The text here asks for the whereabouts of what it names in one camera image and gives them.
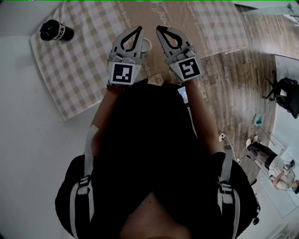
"black chair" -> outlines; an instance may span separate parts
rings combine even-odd
[[[299,85],[296,80],[289,78],[283,78],[279,82],[276,80],[276,72],[273,71],[274,83],[269,79],[263,78],[272,85],[272,90],[267,96],[263,96],[264,99],[269,98],[271,94],[274,94],[274,97],[271,98],[271,101],[276,101],[278,105],[286,109],[292,114],[296,119],[299,114]],[[281,95],[281,90],[286,92],[286,96]]]

